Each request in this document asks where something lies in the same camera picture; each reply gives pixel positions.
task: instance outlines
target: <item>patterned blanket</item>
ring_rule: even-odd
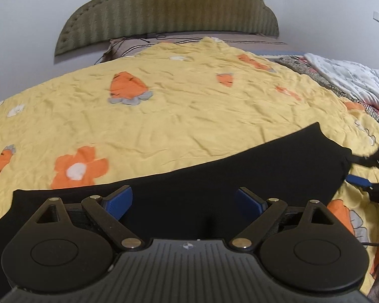
[[[336,96],[340,98],[348,98],[354,103],[359,103],[365,108],[365,111],[372,116],[376,122],[379,123],[379,110],[376,108],[373,108],[372,106],[369,106],[353,97],[348,95],[347,93],[340,90],[338,87],[330,83],[328,80],[326,80],[322,75],[320,75],[310,64],[309,62],[303,58],[303,57],[296,57],[296,56],[290,56],[290,57],[283,57],[275,60],[278,64],[281,64],[283,66],[288,67],[289,69],[293,70],[294,72],[297,72],[299,74],[305,74],[315,80],[319,85],[322,87],[331,90],[336,94]]]

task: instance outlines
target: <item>black fabric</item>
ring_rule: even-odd
[[[107,196],[122,185],[132,187],[134,200],[120,221],[143,240],[230,240],[248,225],[234,204],[237,188],[247,187],[263,199],[283,199],[290,206],[304,206],[313,198],[328,204],[348,174],[350,155],[316,123],[234,156],[165,174],[73,189],[17,190],[0,219],[0,256],[49,197],[78,203],[94,194]],[[0,265],[0,298],[9,290]]]

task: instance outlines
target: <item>wrinkled fabric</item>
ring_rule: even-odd
[[[343,92],[379,109],[379,69],[314,54],[305,54],[305,57],[321,75]]]
[[[265,69],[239,60],[243,54]],[[153,96],[136,106],[110,104],[110,83],[120,72],[139,78]],[[216,78],[228,73],[233,74],[232,87]],[[21,113],[6,117],[21,104]],[[379,124],[364,111],[348,110],[308,76],[211,38],[160,43],[134,58],[77,70],[4,101],[0,152],[14,144],[17,153],[0,174],[0,218],[13,191],[50,189],[57,158],[73,156],[84,146],[108,160],[108,171],[93,179],[104,184],[219,160],[315,122],[327,138],[354,154],[370,155],[379,147]],[[379,182],[375,168],[353,166],[351,172]],[[335,197],[359,214],[369,239],[378,241],[379,206],[346,183]],[[375,249],[367,251],[372,261]],[[363,292],[372,283],[369,275]]]

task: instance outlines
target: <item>yellow bedspread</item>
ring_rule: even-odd
[[[111,104],[111,81],[120,72],[140,79],[153,96],[136,106]],[[355,154],[368,155],[379,146],[374,119],[348,110],[308,76],[211,38],[160,43],[137,56],[52,79],[0,105],[0,157],[5,147],[15,148],[9,163],[0,164],[0,217],[16,189],[168,172],[242,152],[317,121],[329,139]],[[379,182],[377,169],[354,166],[352,173]],[[353,222],[358,233],[379,241],[379,206],[367,194],[344,183],[335,199],[362,218],[362,224]],[[368,252],[372,267],[376,248]],[[362,291],[368,293],[372,284],[368,273]]]

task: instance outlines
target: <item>white blanket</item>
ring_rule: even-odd
[[[314,54],[305,54],[305,57],[323,77],[340,90],[379,109],[379,69]]]

